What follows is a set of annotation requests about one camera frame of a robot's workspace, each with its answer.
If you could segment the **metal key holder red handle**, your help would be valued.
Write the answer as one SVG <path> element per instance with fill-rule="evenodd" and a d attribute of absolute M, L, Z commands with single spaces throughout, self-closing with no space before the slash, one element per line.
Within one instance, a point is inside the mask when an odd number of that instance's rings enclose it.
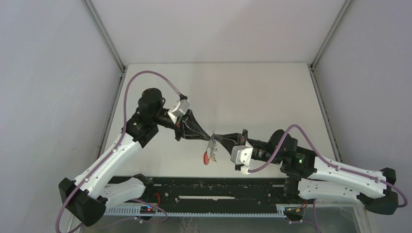
<path fill-rule="evenodd" d="M 204 152 L 204 155 L 203 155 L 204 165 L 208 165 L 211 162 L 211 160 L 209 159 L 211 154 L 214 154 L 215 157 L 216 157 L 216 152 L 217 152 L 217 141 L 216 141 L 214 136 L 211 136 L 209 141 L 208 141 L 207 148 L 206 148 L 206 150 Z"/>

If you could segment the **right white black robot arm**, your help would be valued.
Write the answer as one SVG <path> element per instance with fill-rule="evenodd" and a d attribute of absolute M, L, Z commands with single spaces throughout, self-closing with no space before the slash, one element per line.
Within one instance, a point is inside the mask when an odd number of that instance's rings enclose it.
<path fill-rule="evenodd" d="M 267 142 L 242 133 L 214 134 L 230 154 L 235 169 L 244 175 L 255 173 L 251 160 L 280 165 L 286 174 L 282 195 L 285 201 L 327 199 L 362 204 L 367 211 L 392 215 L 398 208 L 398 194 L 392 186 L 396 172 L 391 168 L 365 170 L 321 158 L 315 151 L 298 146 L 297 139 L 275 131 Z"/>

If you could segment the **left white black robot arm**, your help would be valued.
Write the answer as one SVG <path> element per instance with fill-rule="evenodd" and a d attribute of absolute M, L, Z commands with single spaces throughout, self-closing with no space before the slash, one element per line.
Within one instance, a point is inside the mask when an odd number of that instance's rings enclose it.
<path fill-rule="evenodd" d="M 210 139 L 189 109 L 187 98 L 182 94 L 179 97 L 175 107 L 166 109 L 163 107 L 165 99 L 159 89 L 144 90 L 135 113 L 126 121 L 112 146 L 75 179 L 64 178 L 59 183 L 65 209 L 84 226 L 94 225 L 107 209 L 120 203 L 132 199 L 148 202 L 153 198 L 153 183 L 142 174 L 111 187 L 107 187 L 107 184 L 123 164 L 154 138 L 159 126 L 174 130 L 177 141 L 182 138 Z"/>

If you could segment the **yellow key tag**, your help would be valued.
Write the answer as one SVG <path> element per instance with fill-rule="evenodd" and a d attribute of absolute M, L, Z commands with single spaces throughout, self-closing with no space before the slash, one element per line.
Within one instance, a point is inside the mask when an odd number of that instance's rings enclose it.
<path fill-rule="evenodd" d="M 217 162 L 217 161 L 216 161 L 216 157 L 215 157 L 214 154 L 211 154 L 210 157 L 209 157 L 209 159 L 210 159 L 211 161 L 213 161 L 213 162 Z"/>

